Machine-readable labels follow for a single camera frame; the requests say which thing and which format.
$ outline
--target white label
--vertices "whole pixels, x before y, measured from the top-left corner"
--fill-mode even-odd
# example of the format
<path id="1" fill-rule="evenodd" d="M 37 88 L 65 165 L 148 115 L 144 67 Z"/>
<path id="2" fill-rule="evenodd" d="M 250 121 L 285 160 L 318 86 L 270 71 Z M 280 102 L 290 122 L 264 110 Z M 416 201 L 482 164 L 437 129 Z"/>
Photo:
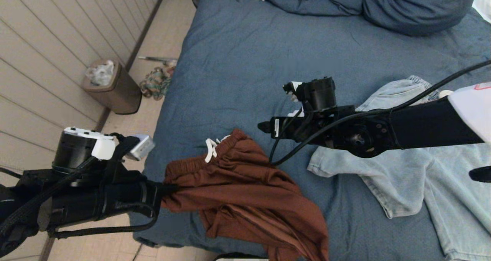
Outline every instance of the white label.
<path id="1" fill-rule="evenodd" d="M 275 119 L 275 137 L 278 137 L 279 135 L 279 119 Z"/>

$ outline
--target sticker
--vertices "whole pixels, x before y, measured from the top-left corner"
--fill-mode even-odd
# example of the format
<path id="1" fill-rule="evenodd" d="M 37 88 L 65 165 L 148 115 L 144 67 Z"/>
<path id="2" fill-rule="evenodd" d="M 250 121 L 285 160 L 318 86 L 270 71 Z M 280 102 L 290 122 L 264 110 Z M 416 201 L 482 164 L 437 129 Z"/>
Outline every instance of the sticker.
<path id="1" fill-rule="evenodd" d="M 474 87 L 474 90 L 485 90 L 485 89 L 491 89 L 491 82 L 477 84 Z"/>
<path id="2" fill-rule="evenodd" d="M 279 119 L 275 119 L 275 137 L 278 137 L 279 135 Z"/>

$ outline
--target elastic waistband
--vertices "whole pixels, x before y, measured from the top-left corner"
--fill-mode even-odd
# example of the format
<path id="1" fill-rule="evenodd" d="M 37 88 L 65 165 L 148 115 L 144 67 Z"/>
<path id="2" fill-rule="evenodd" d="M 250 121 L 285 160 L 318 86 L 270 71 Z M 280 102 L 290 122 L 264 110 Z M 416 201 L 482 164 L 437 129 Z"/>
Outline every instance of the elastic waistband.
<path id="1" fill-rule="evenodd" d="M 165 169 L 165 179 L 175 179 L 182 175 L 198 172 L 208 165 L 214 164 L 218 160 L 220 160 L 223 155 L 225 155 L 230 149 L 235 147 L 235 144 L 237 144 L 238 141 L 248 138 L 249 137 L 242 130 L 235 129 L 230 134 L 230 137 L 227 137 L 216 146 L 216 158 L 212 159 L 210 163 L 205 162 L 206 154 L 197 156 L 195 158 L 171 161 Z"/>

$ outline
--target pillow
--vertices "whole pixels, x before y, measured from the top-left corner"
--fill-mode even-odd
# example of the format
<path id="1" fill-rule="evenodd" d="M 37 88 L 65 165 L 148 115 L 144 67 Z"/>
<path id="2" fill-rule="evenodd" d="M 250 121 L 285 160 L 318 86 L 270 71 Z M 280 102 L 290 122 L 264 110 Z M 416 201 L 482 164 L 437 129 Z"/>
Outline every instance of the pillow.
<path id="1" fill-rule="evenodd" d="M 458 24 L 473 0 L 363 0 L 364 17 L 379 26 L 412 36 Z"/>
<path id="2" fill-rule="evenodd" d="M 474 0 L 472 7 L 489 23 L 491 23 L 491 0 Z"/>

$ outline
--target plastic bag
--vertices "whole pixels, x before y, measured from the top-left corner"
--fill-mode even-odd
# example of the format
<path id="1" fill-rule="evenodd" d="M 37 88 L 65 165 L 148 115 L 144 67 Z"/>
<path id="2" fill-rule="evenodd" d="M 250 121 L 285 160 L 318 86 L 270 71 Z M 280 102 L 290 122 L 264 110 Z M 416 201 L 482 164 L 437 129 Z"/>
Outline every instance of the plastic bag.
<path id="1" fill-rule="evenodd" d="M 89 67 L 86 70 L 86 77 L 91 80 L 91 84 L 94 86 L 107 86 L 111 81 L 113 70 L 114 62 L 108 60 L 105 65 Z"/>

